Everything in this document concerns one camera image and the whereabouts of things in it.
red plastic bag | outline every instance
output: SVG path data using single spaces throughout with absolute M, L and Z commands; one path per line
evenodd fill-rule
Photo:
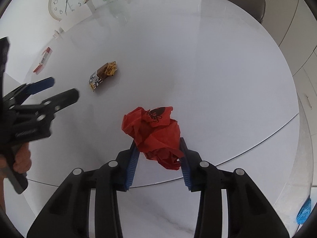
M 138 107 L 123 117 L 122 130 L 134 138 L 140 152 L 170 170 L 180 168 L 180 127 L 170 115 L 173 107 Z

cabinet handle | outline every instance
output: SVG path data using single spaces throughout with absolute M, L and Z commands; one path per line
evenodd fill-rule
M 307 97 L 307 101 L 308 101 L 308 105 L 310 106 L 310 110 L 312 110 L 313 107 L 310 105 L 310 101 L 309 101 L 309 99 L 308 99 L 308 96 L 307 96 L 307 95 L 305 95 L 305 96 Z

human hand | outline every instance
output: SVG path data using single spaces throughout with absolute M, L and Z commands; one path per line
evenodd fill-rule
M 15 155 L 15 163 L 13 170 L 19 174 L 26 173 L 30 170 L 32 165 L 31 152 L 29 151 L 29 143 L 24 143 Z M 2 168 L 7 167 L 7 161 L 4 156 L 0 155 L 0 179 L 6 178 L 6 175 L 1 171 Z

blue plastic bag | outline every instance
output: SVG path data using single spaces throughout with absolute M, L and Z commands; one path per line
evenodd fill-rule
M 308 198 L 296 217 L 297 223 L 299 225 L 302 225 L 303 223 L 305 223 L 311 211 L 312 211 L 312 200 Z

round table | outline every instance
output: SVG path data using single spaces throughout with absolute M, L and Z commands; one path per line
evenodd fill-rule
M 297 152 L 299 108 L 281 51 L 244 10 L 227 0 L 115 0 L 49 47 L 29 78 L 52 76 L 55 86 L 30 102 L 71 88 L 80 98 L 56 113 L 50 138 L 30 144 L 29 179 L 59 185 L 74 168 L 99 168 L 131 145 L 125 114 L 172 106 L 189 149 L 221 169 L 244 168 L 276 202 Z M 118 71 L 93 92 L 90 75 L 112 61 Z M 192 237 L 199 194 L 186 193 L 181 177 L 140 155 L 135 188 L 118 195 L 126 237 L 144 236 L 142 227 L 129 235 L 141 223 L 147 237 Z

